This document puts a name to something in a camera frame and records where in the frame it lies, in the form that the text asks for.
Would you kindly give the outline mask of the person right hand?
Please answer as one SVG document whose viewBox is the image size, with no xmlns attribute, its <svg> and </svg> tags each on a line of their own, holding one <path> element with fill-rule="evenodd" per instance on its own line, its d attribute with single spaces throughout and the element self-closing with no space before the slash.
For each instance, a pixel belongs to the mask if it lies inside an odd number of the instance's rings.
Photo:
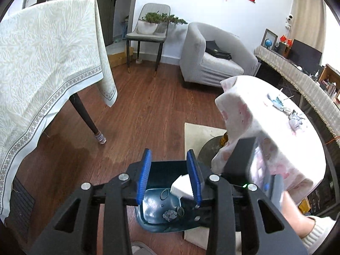
<svg viewBox="0 0 340 255">
<path fill-rule="evenodd" d="M 306 237 L 315 226 L 315 220 L 300 212 L 287 191 L 283 192 L 282 214 L 300 238 Z"/>
</svg>

